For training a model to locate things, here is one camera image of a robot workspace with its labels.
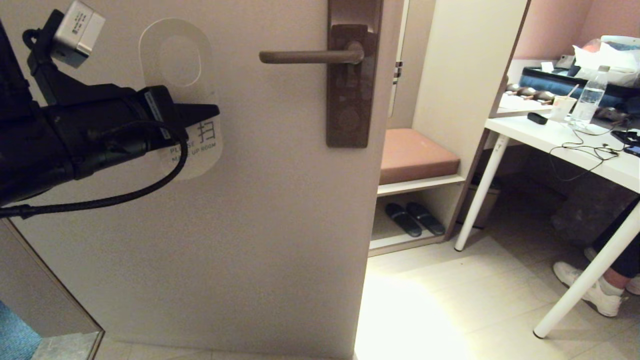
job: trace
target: door hanger sign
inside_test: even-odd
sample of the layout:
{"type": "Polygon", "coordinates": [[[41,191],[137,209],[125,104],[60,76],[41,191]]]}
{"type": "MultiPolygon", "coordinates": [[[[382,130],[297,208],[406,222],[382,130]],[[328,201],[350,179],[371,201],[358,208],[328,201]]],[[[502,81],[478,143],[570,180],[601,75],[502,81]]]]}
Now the door hanger sign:
{"type": "MultiPolygon", "coordinates": [[[[213,51],[205,33],[181,19],[162,19],[140,37],[140,62],[146,86],[164,85],[173,101],[218,104],[214,88],[213,51]]],[[[222,154],[221,115],[189,126],[189,156],[177,180],[198,177],[222,154]]],[[[156,151],[163,173],[169,174],[180,158],[180,146],[156,151]]]]}

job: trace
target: slipper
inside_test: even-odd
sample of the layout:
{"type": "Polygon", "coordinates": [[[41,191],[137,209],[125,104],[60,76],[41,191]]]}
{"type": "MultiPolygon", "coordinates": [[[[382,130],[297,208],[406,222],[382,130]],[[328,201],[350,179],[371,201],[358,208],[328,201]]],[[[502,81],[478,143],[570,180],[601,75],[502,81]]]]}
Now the slipper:
{"type": "Polygon", "coordinates": [[[404,210],[404,208],[398,204],[390,203],[385,206],[385,212],[387,215],[393,220],[399,227],[402,227],[407,234],[413,236],[414,238],[422,235],[422,229],[420,225],[418,225],[413,219],[409,216],[409,214],[404,210]]]}
{"type": "Polygon", "coordinates": [[[424,206],[417,202],[410,202],[406,205],[406,210],[413,216],[422,226],[431,231],[435,235],[444,234],[444,226],[436,219],[424,206]]]}

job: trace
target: black pants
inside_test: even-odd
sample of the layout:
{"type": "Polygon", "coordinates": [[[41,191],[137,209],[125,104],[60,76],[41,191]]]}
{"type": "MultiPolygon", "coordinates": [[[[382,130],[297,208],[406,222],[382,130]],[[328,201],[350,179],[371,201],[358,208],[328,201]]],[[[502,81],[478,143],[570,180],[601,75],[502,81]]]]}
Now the black pants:
{"type": "MultiPolygon", "coordinates": [[[[618,230],[622,222],[625,221],[629,213],[640,201],[640,197],[632,201],[627,208],[598,236],[593,243],[593,248],[600,252],[604,245],[611,239],[611,236],[618,230]]],[[[618,256],[611,268],[624,277],[635,277],[640,273],[640,234],[631,241],[627,248],[618,256]]]]}

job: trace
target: white table leg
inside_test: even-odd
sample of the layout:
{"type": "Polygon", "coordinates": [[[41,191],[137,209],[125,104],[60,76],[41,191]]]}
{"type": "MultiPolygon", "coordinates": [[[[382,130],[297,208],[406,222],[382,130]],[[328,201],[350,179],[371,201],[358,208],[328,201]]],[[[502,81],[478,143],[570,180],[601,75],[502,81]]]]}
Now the white table leg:
{"type": "Polygon", "coordinates": [[[638,232],[640,232],[640,203],[634,207],[616,233],[611,236],[607,245],[602,248],[582,275],[576,279],[569,290],[564,293],[538,326],[533,329],[533,334],[541,339],[547,336],[551,329],[562,320],[569,310],[580,301],[584,293],[613,264],[638,232]]]}
{"type": "Polygon", "coordinates": [[[489,191],[489,186],[493,181],[493,177],[495,175],[495,171],[498,169],[498,165],[500,165],[500,160],[502,160],[502,155],[507,148],[508,142],[509,137],[503,134],[500,134],[498,136],[498,140],[495,142],[495,146],[493,147],[493,152],[491,153],[489,162],[486,164],[486,169],[484,170],[482,180],[480,180],[480,184],[478,185],[478,189],[476,190],[476,196],[474,196],[474,200],[471,202],[471,206],[469,207],[469,212],[467,213],[465,223],[462,225],[460,235],[458,235],[458,240],[456,241],[456,246],[454,247],[457,251],[462,251],[462,249],[464,249],[465,247],[465,243],[467,242],[467,238],[469,237],[471,228],[473,227],[474,222],[476,222],[476,218],[478,216],[478,213],[480,212],[480,207],[484,202],[487,191],[489,191]]]}

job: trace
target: cup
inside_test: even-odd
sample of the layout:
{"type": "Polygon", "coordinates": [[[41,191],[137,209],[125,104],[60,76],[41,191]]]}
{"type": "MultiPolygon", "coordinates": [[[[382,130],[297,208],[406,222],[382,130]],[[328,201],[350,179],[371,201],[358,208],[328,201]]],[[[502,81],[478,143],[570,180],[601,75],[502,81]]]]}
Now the cup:
{"type": "Polygon", "coordinates": [[[576,103],[577,99],[570,96],[556,96],[554,99],[554,107],[551,109],[549,120],[555,122],[567,123],[566,116],[576,103]]]}

